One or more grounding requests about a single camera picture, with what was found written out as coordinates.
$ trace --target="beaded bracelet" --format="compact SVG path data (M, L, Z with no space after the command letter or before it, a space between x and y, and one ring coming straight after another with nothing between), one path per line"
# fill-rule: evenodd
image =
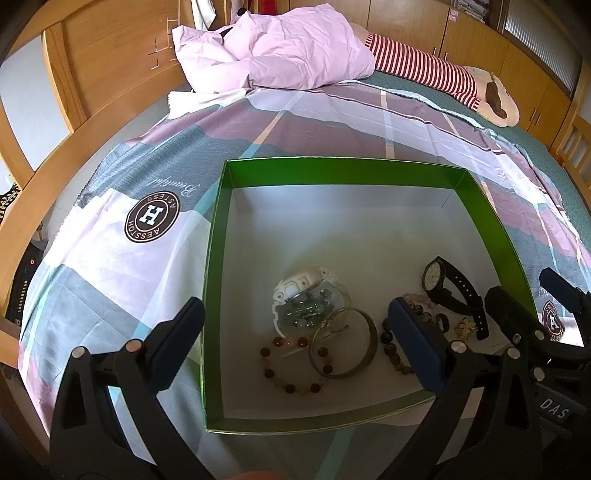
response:
M411 295L410 293L405 293L403 298L407 305L410 307L410 309L415 313L415 315L419 317L419 319L421 319L424 322L435 322L435 325L437 326L437 328L439 328L439 330L442 333L449 332L449 318L447 317L447 315L445 315L445 313L438 313L435 315L434 318L432 312L435 309L435 305L427 297L423 295ZM425 312L423 306L420 303L418 303L419 301L426 302L427 309L431 311Z
M324 385L326 385L327 380L324 377L319 377L318 381L312 383L310 386L302 385L300 387L296 387L292 383L286 383L282 378L278 377L275 371L271 368L271 362L269 361L269 357L271 356L271 351L277 348L281 348L283 346L293 346L297 345L301 349L307 348L310 344L310 339L307 337L300 337L297 340L294 340L290 337L275 337L270 345L264 346L260 350L261 354L261 365L263 368L263 373L265 378L273 381L273 384L286 393L294 393L298 392L300 395L307 395L308 393L318 393L322 389ZM324 366L322 367L322 371L325 374L330 374L333 371L332 363L332 356L329 354L329 350L322 346L320 347L316 353L324 362Z
M392 363L394 368L403 375L413 374L413 369L404 365L400 355L397 354L398 347L395 343L392 343L392 340L394 340L394 335L390 331L391 329L387 318L385 318L382 322L382 329L384 331L382 332L382 335L379 336L379 339L384 344L384 353L388 355L390 363Z

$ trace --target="black watch strap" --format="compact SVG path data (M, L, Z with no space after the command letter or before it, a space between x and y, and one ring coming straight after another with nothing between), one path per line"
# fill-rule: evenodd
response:
M488 322L483 308L482 297L472 286L470 281L456 267L449 263L445 258L437 257L437 261L443 263L445 268L445 277L452 282L460 291L466 304L454 298L452 292L446 288L440 290L439 295L443 302L440 302L445 308L463 315L471 315L476 324L476 338L484 340L488 337Z

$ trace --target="wristwatch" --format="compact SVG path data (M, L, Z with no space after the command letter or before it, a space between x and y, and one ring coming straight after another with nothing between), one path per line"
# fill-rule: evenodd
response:
M457 287L466 303L455 298L452 292L443 286L446 278ZM423 289L432 302L460 315L472 316L478 329L477 339L484 340L488 337L488 323L482 297L462 272L447 260L437 257L427 265L423 273Z

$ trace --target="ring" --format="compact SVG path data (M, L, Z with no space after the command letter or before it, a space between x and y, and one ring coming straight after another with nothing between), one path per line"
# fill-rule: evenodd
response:
M316 339L318 338L318 334L320 333L320 331L322 329L330 326L330 322L332 322L332 320L334 320L337 315L339 315L340 313L346 312L348 310L353 310L354 312L359 313L365 319L365 322L367 323L368 329L369 329L368 349L365 352L365 355L363 356L361 361L357 365L355 365L353 368L351 368L350 370L347 370L346 372L343 372L341 374L324 373L322 371L322 368L316 364L316 360L314 358L314 346L316 344ZM310 363L314 367L314 370L316 370L316 372L318 372L320 375L322 375L323 377L326 377L326 378L330 378L331 380L342 380L344 378L352 377L353 375L355 375L358 372L361 372L361 370L363 370L365 367L367 367L374 360L374 357L375 357L375 354L377 351L378 351L378 331L375 327L375 323L372 320L372 318L367 313L365 313L363 310L359 310L354 307L343 307L341 309L335 310L330 315L330 317L328 317L326 320L319 323L318 327L314 331L314 334L312 335L312 338L310 339L310 344L308 346L308 357L310 358Z

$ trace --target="plush toy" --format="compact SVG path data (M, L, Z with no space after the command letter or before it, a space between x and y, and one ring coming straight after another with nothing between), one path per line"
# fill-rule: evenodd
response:
M513 98L494 74L460 67L391 38L369 33L350 24L353 32L375 57L375 69L446 92L499 127L519 123Z
M476 112L500 127L516 126L519 123L519 109L500 78L476 67L464 68L476 80L476 96L481 99Z

